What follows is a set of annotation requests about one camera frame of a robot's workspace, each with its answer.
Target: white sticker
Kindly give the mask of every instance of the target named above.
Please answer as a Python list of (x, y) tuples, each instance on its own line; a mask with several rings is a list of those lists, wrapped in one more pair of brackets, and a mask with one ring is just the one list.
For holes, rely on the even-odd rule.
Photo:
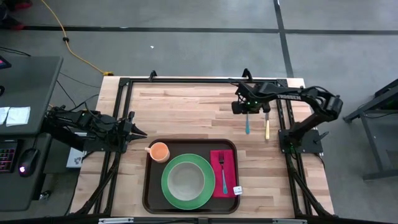
[(234, 193), (235, 195), (241, 195), (243, 193), (242, 187), (241, 186), (234, 187)]

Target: orange cup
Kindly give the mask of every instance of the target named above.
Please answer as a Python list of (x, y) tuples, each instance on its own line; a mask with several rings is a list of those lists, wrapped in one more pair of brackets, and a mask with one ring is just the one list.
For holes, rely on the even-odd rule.
[(170, 158), (170, 151), (166, 144), (162, 142), (157, 142), (153, 144), (150, 148), (146, 147), (145, 151), (147, 151), (150, 157), (156, 162), (163, 163), (166, 162)]

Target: red napkin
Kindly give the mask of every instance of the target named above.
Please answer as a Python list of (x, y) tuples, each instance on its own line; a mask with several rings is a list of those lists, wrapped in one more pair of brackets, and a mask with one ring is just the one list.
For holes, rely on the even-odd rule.
[(235, 197), (234, 187), (236, 187), (235, 164), (232, 149), (222, 150), (224, 152), (224, 176), (228, 194), (223, 193), (223, 174), (221, 165), (218, 162), (218, 153), (221, 150), (210, 151), (210, 164), (216, 176), (216, 187), (214, 188), (213, 197), (228, 198)]

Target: silver fork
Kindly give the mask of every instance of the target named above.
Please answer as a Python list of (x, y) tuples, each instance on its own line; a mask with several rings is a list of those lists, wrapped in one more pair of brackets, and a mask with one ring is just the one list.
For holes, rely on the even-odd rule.
[(228, 194), (228, 189), (226, 188), (225, 175), (224, 175), (224, 152), (223, 151), (220, 151), (218, 153), (218, 162), (221, 165), (221, 171), (223, 173), (223, 193)]

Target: computer mouse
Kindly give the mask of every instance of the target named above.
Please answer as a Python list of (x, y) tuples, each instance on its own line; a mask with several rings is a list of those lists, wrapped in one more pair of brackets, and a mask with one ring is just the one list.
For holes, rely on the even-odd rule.
[(21, 177), (28, 177), (35, 172), (38, 156), (39, 150), (33, 148), (21, 154), (18, 162), (18, 172)]

